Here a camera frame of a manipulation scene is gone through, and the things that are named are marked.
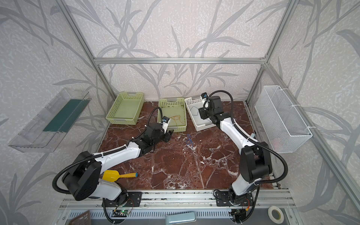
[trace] tape roll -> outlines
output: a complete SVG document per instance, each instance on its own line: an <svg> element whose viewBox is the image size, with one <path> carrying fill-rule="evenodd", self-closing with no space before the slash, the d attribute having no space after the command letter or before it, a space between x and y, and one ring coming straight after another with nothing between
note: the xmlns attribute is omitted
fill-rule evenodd
<svg viewBox="0 0 360 225"><path fill-rule="evenodd" d="M279 214L279 216L277 218L275 218L273 216L273 212L276 212ZM270 206L267 214L269 215L269 218L271 219L272 222L277 223L277 224L282 224L284 222L284 214L281 211L281 209L279 209L279 207L276 206Z"/></svg>

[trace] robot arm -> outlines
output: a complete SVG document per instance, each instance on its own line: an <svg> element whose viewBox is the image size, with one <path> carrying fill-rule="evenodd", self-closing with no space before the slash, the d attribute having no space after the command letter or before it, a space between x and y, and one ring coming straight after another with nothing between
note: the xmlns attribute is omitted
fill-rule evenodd
<svg viewBox="0 0 360 225"><path fill-rule="evenodd" d="M249 141L249 138L252 137L250 137L250 135L245 132L235 120L235 123L232 122L229 113L224 113L219 96L207 98L207 94L203 93L201 97L203 103L207 102L207 108L199 109L200 117L203 120L209 118L218 128L230 137L239 149L240 175L229 188L230 201L233 204L239 204L246 193L250 193L256 188L258 185L256 185L257 181L272 172L270 153L266 150L263 151L262 148L257 147ZM237 126L246 136L239 133L235 126Z"/></svg>
<svg viewBox="0 0 360 225"><path fill-rule="evenodd" d="M127 145L93 155L87 151L80 153L74 163L89 157L93 157L93 159L87 163L73 166L62 178L75 200L100 197L112 200L117 204L125 201L126 190L115 182L100 179L100 174L117 164L147 154L160 141L168 142L173 132L172 130L167 131L170 120L164 116L161 123L150 123L142 134L129 141Z"/></svg>

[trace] white plastic basket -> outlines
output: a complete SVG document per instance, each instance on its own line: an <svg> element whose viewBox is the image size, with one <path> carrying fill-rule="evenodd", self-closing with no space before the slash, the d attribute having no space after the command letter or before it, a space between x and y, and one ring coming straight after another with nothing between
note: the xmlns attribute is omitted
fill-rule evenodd
<svg viewBox="0 0 360 225"><path fill-rule="evenodd" d="M203 107L203 103L200 96L185 98L185 104L196 131L200 131L216 126L211 122L210 119L203 120L200 117L198 109Z"/></svg>
<svg viewBox="0 0 360 225"><path fill-rule="evenodd" d="M312 133L280 86L264 86L255 109L273 150L294 152Z"/></svg>

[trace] metal vent grille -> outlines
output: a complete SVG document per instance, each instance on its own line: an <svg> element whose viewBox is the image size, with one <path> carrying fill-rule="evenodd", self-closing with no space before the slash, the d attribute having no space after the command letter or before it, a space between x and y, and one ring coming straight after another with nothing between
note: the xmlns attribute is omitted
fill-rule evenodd
<svg viewBox="0 0 360 225"><path fill-rule="evenodd" d="M75 218L86 210L71 210L68 219ZM229 218L228 209L193 209L193 210L137 210L134 209L126 219L165 219L167 215L195 212L197 218ZM105 219L103 210L90 210L91 219Z"/></svg>

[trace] light green basket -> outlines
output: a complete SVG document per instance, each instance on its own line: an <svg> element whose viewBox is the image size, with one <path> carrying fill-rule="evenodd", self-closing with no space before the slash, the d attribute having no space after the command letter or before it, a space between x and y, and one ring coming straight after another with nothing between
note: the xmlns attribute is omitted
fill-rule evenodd
<svg viewBox="0 0 360 225"><path fill-rule="evenodd" d="M112 124L135 125L144 104L141 92L120 92L106 119Z"/></svg>
<svg viewBox="0 0 360 225"><path fill-rule="evenodd" d="M163 98L159 100L162 115L171 118L168 130L174 132L186 131L186 108L184 98ZM160 111L158 111L158 123L160 123Z"/></svg>

